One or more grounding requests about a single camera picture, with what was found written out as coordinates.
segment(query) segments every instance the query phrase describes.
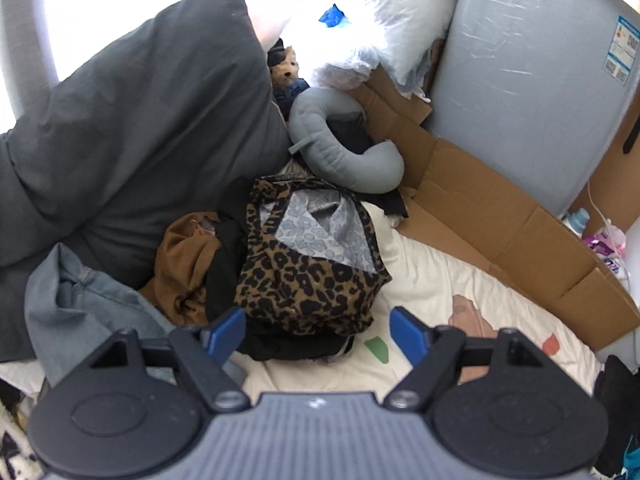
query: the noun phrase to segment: white cable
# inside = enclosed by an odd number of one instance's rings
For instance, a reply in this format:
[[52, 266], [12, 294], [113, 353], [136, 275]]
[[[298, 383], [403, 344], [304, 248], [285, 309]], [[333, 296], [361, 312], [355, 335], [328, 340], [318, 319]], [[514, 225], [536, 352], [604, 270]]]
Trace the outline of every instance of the white cable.
[[600, 215], [600, 218], [602, 218], [602, 222], [604, 223], [604, 228], [607, 231], [607, 236], [609, 237], [611, 245], [613, 246], [613, 250], [615, 251], [616, 256], [618, 257], [618, 261], [620, 262], [620, 264], [622, 264], [623, 270], [625, 271], [626, 287], [627, 287], [628, 293], [631, 295], [631, 279], [630, 279], [629, 271], [626, 270], [626, 263], [624, 261], [624, 258], [622, 257], [622, 254], [620, 254], [620, 252], [618, 251], [618, 248], [616, 247], [615, 243], [613, 242], [613, 236], [611, 236], [611, 231], [609, 229], [609, 221], [607, 221], [607, 217], [604, 216], [604, 214], [598, 208], [598, 206], [595, 205], [595, 202], [593, 201], [593, 198], [591, 197], [591, 181], [590, 180], [587, 180], [587, 194], [589, 195], [589, 202], [591, 202], [591, 205], [596, 210], [596, 213], [598, 213]]

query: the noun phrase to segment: teddy bear face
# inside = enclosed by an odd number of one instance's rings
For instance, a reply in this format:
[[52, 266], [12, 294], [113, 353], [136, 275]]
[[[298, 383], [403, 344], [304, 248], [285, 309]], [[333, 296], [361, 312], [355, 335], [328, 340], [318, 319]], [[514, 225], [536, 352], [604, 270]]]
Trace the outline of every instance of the teddy bear face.
[[287, 87], [298, 80], [298, 62], [293, 48], [288, 46], [284, 49], [284, 61], [271, 66], [271, 84], [274, 88]]

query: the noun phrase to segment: qr code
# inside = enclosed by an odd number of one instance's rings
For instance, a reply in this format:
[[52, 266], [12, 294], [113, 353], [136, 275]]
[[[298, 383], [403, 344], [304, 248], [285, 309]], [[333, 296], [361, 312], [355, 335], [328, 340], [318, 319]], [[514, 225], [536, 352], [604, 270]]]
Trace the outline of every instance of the qr code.
[[606, 70], [607, 72], [611, 72], [611, 74], [615, 74], [616, 64], [612, 60], [607, 59], [607, 62], [604, 64], [604, 70]]
[[634, 36], [629, 36], [626, 40], [626, 44], [633, 50], [638, 50], [638, 43], [640, 43], [640, 40]]
[[618, 72], [616, 73], [616, 78], [622, 83], [626, 83], [626, 78], [629, 76], [629, 72], [626, 72], [625, 70], [622, 70], [621, 68], [618, 69]]

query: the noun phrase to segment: energy label sticker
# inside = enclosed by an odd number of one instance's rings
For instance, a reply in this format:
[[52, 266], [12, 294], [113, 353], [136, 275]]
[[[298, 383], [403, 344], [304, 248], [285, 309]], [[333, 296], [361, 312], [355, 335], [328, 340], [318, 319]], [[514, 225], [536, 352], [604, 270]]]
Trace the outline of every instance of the energy label sticker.
[[639, 46], [640, 31], [620, 16], [616, 33], [613, 35], [613, 41], [607, 54], [607, 60], [604, 63], [604, 70], [623, 85], [626, 84], [636, 60]]

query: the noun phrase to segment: black circular disc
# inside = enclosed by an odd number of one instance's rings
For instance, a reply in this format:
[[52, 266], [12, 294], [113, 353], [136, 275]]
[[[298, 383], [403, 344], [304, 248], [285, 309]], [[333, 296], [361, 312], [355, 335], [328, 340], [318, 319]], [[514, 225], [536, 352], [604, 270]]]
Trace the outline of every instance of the black circular disc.
[[568, 474], [597, 456], [606, 418], [585, 394], [554, 393], [532, 384], [520, 388], [517, 381], [462, 384], [436, 403], [436, 433], [453, 454], [489, 473], [531, 479]]
[[63, 381], [33, 413], [33, 449], [53, 472], [144, 476], [170, 463], [196, 437], [200, 409], [188, 394], [148, 376], [113, 372], [112, 380], [103, 373], [104, 381]]

